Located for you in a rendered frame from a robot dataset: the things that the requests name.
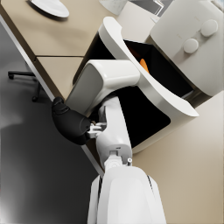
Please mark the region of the orange carrot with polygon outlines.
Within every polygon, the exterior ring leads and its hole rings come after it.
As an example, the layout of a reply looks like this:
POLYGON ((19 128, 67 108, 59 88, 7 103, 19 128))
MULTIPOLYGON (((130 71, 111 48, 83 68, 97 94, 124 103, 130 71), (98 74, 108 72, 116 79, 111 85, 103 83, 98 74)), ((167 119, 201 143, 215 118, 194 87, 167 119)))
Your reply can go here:
POLYGON ((139 63, 140 63, 140 65, 144 68, 144 70, 145 70, 147 73, 150 73, 150 72, 149 72, 149 69, 148 69, 148 67, 147 67, 147 64, 146 64, 146 62, 145 62, 144 59, 141 59, 139 63))

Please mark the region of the pale air fryer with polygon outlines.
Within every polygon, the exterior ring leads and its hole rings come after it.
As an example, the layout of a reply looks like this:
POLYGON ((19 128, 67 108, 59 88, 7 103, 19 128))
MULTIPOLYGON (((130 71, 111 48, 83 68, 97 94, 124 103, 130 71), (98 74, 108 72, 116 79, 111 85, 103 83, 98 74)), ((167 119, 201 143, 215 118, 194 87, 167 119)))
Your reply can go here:
POLYGON ((134 147, 134 152, 142 151, 197 117, 194 103, 222 90, 223 18, 216 0, 174 0, 150 30, 149 40, 195 88, 195 93, 184 99, 141 68, 124 43, 121 24, 105 17, 98 34, 115 58, 88 61, 66 105, 88 116, 112 91, 140 88, 148 101, 171 119, 166 128, 134 147))

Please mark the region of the black office chair base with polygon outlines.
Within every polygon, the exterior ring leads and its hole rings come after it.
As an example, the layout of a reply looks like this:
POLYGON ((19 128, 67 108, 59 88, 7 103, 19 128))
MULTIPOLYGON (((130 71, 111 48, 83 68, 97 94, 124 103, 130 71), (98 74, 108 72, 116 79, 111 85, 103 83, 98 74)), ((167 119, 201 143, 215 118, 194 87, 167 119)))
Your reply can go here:
POLYGON ((39 93, 42 86, 33 72, 9 71, 8 78, 10 80, 20 81, 23 84, 29 84, 32 81, 35 84, 35 91, 31 100, 36 102, 39 99, 39 93))

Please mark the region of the pale marbled container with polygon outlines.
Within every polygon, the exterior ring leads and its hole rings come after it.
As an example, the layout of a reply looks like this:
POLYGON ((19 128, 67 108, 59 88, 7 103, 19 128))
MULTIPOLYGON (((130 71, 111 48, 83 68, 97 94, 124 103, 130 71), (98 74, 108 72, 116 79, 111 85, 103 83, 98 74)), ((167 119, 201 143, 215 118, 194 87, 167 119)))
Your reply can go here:
POLYGON ((119 15, 128 0, 99 0, 101 5, 115 15, 119 15))

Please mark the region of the white round plate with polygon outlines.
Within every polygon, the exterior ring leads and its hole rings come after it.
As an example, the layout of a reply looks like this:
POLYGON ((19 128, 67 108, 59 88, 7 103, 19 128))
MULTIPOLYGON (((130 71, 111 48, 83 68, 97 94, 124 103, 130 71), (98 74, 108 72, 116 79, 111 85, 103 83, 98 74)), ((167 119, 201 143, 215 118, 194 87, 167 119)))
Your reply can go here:
POLYGON ((30 0, 32 4, 55 17, 67 18, 69 10, 60 0, 30 0))

